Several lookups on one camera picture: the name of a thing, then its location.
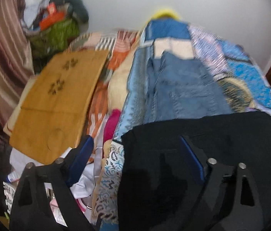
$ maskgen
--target denim pocket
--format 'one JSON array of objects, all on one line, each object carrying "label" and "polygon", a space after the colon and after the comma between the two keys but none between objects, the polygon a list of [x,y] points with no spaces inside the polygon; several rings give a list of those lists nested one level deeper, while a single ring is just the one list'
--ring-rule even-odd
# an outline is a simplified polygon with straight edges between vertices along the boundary
[{"label": "denim pocket", "polygon": [[170,91],[173,112],[178,119],[198,119],[218,115],[218,105],[210,86],[176,87]]}]

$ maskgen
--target patterned bedsheet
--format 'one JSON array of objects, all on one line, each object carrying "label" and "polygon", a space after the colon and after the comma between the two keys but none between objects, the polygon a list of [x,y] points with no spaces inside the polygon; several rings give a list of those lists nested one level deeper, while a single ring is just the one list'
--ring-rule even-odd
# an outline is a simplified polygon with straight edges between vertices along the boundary
[{"label": "patterned bedsheet", "polygon": [[[143,123],[147,93],[146,63],[154,55],[154,39],[177,38],[177,35],[171,35],[176,34],[176,31],[156,31],[156,24],[153,22],[147,25],[141,35],[139,48],[143,50],[137,51],[134,56],[127,83],[128,96],[115,130],[110,155],[107,157],[97,202],[92,210],[93,223],[96,223],[97,217],[102,219],[100,230],[118,230],[117,192],[124,164],[124,148],[120,137],[134,126]],[[221,86],[232,110],[236,113],[261,110],[271,115],[271,87],[243,48],[201,27],[184,25],[185,28],[182,27],[182,23],[178,25],[179,30],[183,28],[181,39],[192,43],[194,58],[203,62]]]}]

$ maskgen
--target denim pants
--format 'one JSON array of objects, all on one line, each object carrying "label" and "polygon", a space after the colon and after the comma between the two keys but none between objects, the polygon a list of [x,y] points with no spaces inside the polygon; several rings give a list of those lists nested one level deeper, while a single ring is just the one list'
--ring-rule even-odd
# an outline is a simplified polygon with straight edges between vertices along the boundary
[{"label": "denim pants", "polygon": [[232,113],[221,88],[200,60],[182,60],[164,52],[147,63],[144,123],[199,119]]}]

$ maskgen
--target curtain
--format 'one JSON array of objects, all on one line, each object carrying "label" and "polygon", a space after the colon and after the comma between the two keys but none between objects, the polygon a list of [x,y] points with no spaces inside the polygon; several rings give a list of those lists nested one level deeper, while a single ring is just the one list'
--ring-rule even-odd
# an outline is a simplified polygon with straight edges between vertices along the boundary
[{"label": "curtain", "polygon": [[25,0],[0,0],[0,140],[3,127],[16,107],[33,63],[30,44],[20,24]]}]

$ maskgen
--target brown folding board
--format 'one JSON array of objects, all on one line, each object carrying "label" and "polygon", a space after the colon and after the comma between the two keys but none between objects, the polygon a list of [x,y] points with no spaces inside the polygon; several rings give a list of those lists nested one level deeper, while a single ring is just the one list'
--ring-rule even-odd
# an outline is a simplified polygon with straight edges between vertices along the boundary
[{"label": "brown folding board", "polygon": [[76,147],[108,54],[84,50],[55,55],[22,104],[10,145],[43,164]]}]

